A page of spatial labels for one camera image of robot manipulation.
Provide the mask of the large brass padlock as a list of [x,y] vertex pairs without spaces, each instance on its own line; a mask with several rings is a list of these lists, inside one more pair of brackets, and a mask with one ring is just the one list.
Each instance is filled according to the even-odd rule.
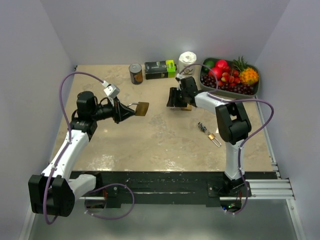
[[181,107],[180,110],[181,111],[191,111],[192,110],[192,106],[188,104],[186,107]]

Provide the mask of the keychain with dark beads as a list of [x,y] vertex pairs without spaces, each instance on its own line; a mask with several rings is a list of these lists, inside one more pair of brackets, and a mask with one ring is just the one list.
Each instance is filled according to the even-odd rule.
[[198,128],[199,128],[199,130],[200,130],[201,132],[203,132],[204,134],[207,134],[207,135],[210,134],[210,132],[208,131],[208,129],[206,128],[206,126],[203,125],[202,122],[199,122],[197,125],[198,125]]

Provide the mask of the small brass padlock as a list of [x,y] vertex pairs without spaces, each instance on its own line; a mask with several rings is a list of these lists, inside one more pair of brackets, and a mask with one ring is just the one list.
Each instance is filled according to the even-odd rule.
[[220,148],[222,146],[221,142],[216,138],[216,136],[213,133],[210,133],[208,135],[208,138],[218,147]]

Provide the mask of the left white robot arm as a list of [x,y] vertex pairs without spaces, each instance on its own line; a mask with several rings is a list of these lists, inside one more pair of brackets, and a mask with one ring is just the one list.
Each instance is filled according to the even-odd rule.
[[91,91],[79,93],[76,106],[56,156],[41,174],[32,175],[28,181],[31,210],[35,214],[67,217],[76,200],[85,194],[99,196],[104,190],[101,174],[82,173],[71,179],[75,163],[91,141],[98,121],[113,119],[118,124],[136,114],[118,98],[99,103]]

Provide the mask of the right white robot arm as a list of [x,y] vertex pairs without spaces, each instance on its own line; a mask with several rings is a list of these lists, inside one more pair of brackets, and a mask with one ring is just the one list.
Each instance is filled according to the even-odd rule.
[[193,77],[175,78],[178,87],[171,87],[167,107],[182,108],[191,105],[207,110],[216,116],[218,133],[225,142],[226,165],[223,173],[223,192],[235,196],[245,185],[243,143],[252,130],[251,122],[241,102],[229,102],[210,96],[197,88]]

